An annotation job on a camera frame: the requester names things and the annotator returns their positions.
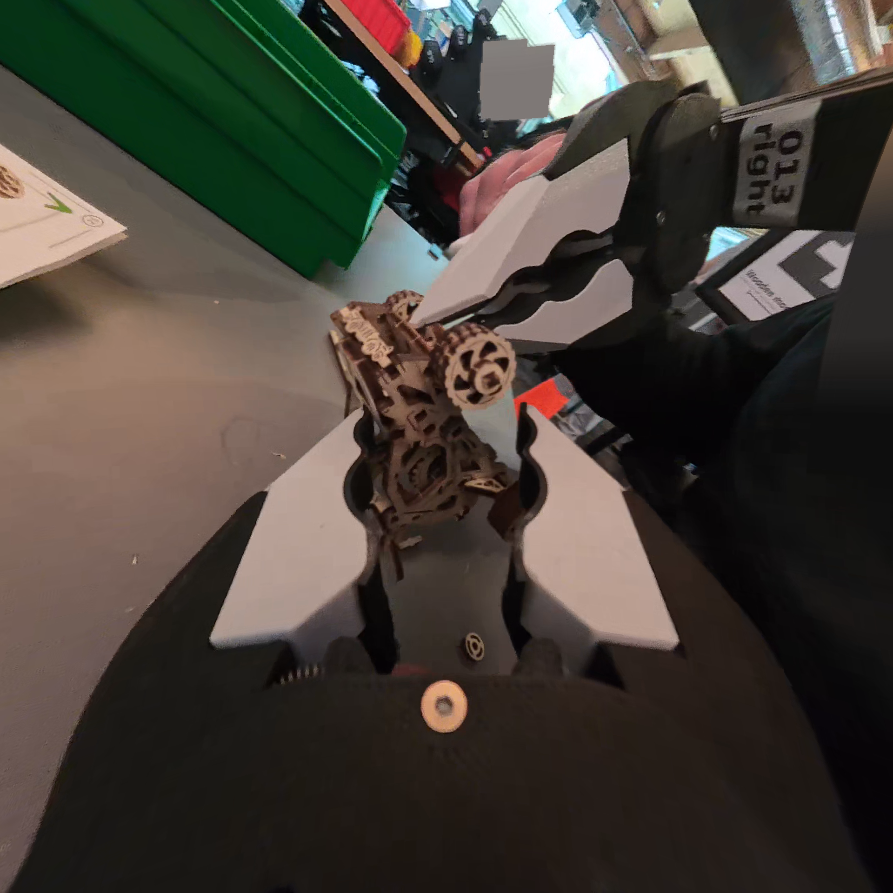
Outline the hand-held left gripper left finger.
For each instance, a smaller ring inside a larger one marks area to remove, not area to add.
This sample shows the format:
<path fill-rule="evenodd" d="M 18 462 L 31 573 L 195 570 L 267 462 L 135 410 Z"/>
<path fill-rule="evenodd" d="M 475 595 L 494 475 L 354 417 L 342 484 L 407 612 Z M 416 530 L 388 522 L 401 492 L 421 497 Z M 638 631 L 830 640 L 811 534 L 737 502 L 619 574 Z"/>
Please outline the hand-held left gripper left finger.
<path fill-rule="evenodd" d="M 287 643 L 320 664 L 329 643 L 357 638 L 379 673 L 398 659 L 372 509 L 370 412 L 359 409 L 269 485 L 209 642 L 217 649 Z"/>

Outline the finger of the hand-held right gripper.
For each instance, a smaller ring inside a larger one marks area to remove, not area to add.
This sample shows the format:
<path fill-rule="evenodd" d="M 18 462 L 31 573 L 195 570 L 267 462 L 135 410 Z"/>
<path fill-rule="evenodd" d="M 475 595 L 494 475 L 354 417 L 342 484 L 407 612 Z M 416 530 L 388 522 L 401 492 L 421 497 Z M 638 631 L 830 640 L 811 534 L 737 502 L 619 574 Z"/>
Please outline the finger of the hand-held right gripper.
<path fill-rule="evenodd" d="M 508 279 L 541 266 L 576 232 L 611 229 L 630 183 L 628 140 L 619 140 L 555 180 L 544 173 L 514 186 L 463 243 L 413 314 L 417 326 L 445 322 L 494 299 Z"/>
<path fill-rule="evenodd" d="M 519 353 L 561 351 L 629 312 L 633 285 L 625 264 L 614 259 L 569 298 L 535 296 L 530 310 L 521 309 L 516 298 L 507 307 L 509 315 L 488 314 L 480 322 Z"/>

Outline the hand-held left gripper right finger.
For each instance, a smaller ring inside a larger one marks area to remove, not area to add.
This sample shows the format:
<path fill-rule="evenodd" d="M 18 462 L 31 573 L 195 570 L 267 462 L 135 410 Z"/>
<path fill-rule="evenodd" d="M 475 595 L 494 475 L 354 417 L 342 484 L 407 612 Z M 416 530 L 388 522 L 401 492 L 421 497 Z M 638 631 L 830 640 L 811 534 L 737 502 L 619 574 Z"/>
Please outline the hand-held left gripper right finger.
<path fill-rule="evenodd" d="M 528 404 L 516 449 L 518 480 L 502 497 L 511 548 L 502 617 L 514 653 L 550 640 L 565 673 L 587 675 L 608 646 L 677 651 L 623 487 Z"/>

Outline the wooden model buggy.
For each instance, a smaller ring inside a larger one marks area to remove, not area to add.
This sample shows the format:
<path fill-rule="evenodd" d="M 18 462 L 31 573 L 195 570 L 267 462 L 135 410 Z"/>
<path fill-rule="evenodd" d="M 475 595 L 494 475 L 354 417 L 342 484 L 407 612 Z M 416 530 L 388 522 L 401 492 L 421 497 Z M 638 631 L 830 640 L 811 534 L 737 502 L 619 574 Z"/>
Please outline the wooden model buggy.
<path fill-rule="evenodd" d="M 382 304 L 351 301 L 330 316 L 343 377 L 373 418 L 373 507 L 398 580 L 401 551 L 420 540 L 414 530 L 461 520 L 480 497 L 497 498 L 512 483 L 464 417 L 485 408 L 461 410 L 439 380 L 432 355 L 452 327 L 415 325 L 421 302 L 403 290 Z"/>

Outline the person's right forearm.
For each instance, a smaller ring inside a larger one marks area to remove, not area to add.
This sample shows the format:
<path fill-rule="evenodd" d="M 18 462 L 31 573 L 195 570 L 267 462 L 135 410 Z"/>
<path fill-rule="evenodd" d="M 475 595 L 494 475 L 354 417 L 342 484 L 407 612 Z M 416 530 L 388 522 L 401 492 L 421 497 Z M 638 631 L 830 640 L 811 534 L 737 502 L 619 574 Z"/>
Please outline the person's right forearm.
<path fill-rule="evenodd" d="M 633 440 L 704 469 L 810 465 L 835 297 L 715 334 L 660 317 L 612 346 L 551 355 L 583 401 Z"/>

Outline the person's right hand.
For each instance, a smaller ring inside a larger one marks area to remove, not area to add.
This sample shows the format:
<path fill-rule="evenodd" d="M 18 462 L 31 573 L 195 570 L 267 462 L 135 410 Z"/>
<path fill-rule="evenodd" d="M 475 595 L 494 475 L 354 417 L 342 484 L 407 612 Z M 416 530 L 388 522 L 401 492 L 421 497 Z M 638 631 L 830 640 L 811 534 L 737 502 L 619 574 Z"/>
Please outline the person's right hand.
<path fill-rule="evenodd" d="M 468 180 L 459 193 L 459 240 L 478 229 L 519 183 L 541 173 L 564 142 L 566 128 L 529 135 L 519 144 L 491 159 Z"/>

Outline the orange cloth grey stripes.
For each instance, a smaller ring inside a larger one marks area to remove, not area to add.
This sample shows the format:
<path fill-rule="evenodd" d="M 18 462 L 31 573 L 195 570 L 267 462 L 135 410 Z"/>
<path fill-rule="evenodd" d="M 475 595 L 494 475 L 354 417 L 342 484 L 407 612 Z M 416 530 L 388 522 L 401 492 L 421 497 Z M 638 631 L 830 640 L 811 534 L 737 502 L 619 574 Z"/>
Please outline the orange cloth grey stripes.
<path fill-rule="evenodd" d="M 552 377 L 529 388 L 514 398 L 516 417 L 520 416 L 520 408 L 535 408 L 544 418 L 552 420 L 570 402 L 571 397 L 559 385 L 557 377 Z"/>

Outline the white printed sign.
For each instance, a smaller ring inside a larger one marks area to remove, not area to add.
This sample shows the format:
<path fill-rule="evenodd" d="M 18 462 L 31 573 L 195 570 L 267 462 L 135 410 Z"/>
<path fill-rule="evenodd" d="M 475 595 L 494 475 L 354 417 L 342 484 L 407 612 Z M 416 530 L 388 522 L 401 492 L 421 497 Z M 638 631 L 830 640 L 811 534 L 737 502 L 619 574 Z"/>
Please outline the white printed sign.
<path fill-rule="evenodd" d="M 714 258 L 694 291 L 725 323 L 763 320 L 835 295 L 853 242 L 850 231 L 768 231 Z"/>

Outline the row of black dumbbells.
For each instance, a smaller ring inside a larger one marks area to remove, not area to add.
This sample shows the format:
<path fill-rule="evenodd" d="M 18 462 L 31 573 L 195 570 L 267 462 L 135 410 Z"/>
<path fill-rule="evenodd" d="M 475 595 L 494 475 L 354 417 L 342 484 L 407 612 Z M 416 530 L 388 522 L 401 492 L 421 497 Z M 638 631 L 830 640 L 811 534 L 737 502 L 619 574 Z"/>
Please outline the row of black dumbbells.
<path fill-rule="evenodd" d="M 410 70 L 413 79 L 424 89 L 446 95 L 480 92 L 485 30 L 454 25 L 449 35 L 438 32 L 439 39 L 427 39 L 421 45 L 417 63 Z"/>

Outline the long wooden workbench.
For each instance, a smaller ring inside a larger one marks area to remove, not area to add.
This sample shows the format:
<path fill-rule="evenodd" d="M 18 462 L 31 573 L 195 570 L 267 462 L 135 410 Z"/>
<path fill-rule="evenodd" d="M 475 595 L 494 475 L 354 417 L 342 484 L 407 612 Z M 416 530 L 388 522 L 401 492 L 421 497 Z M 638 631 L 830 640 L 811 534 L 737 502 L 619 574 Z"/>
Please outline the long wooden workbench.
<path fill-rule="evenodd" d="M 329 10 L 333 17 L 362 44 L 364 49 L 376 60 L 376 63 L 387 72 L 389 79 L 448 141 L 450 151 L 447 153 L 446 166 L 457 167 L 467 177 L 477 173 L 485 159 L 467 143 L 460 131 L 442 114 L 439 107 L 374 39 L 371 32 L 363 26 L 345 4 L 341 1 L 325 1 L 320 2 L 320 5 Z"/>

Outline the person's black-clothed body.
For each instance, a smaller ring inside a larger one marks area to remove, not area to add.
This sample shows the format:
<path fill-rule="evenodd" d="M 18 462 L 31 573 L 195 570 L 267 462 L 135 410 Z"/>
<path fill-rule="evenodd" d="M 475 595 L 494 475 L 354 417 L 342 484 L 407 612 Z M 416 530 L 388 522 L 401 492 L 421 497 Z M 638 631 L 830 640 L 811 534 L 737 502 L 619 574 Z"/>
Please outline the person's black-clothed body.
<path fill-rule="evenodd" d="M 820 373 L 817 394 L 813 464 L 772 474 L 673 457 L 698 476 L 700 554 L 783 665 L 876 888 L 891 891 L 891 414 L 836 408 Z"/>

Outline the red plastic bin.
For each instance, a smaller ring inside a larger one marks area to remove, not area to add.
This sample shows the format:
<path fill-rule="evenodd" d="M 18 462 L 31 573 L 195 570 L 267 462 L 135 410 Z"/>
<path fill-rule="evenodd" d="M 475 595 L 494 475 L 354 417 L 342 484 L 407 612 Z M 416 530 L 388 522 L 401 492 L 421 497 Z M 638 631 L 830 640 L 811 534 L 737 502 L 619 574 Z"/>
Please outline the red plastic bin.
<path fill-rule="evenodd" d="M 411 29 L 410 20 L 395 1 L 344 1 L 370 35 L 393 54 Z"/>

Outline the green plastic bin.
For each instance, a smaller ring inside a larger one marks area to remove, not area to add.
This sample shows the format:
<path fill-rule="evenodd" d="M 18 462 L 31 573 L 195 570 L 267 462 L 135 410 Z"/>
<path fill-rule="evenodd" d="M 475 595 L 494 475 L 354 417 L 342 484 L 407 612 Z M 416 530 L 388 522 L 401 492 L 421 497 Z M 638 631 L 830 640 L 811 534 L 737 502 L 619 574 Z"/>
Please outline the green plastic bin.
<path fill-rule="evenodd" d="M 2 65 L 297 273 L 346 270 L 405 126 L 281 2 L 6 1 Z"/>

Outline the assembly instruction booklet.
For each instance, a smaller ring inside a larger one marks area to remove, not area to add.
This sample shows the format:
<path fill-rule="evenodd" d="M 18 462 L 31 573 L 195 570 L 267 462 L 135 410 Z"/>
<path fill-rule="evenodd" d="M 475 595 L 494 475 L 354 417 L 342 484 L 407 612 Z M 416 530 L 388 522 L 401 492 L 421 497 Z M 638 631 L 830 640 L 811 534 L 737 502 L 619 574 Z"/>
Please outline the assembly instruction booklet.
<path fill-rule="evenodd" d="M 1 288 L 125 240 L 127 228 L 1 147 Z"/>

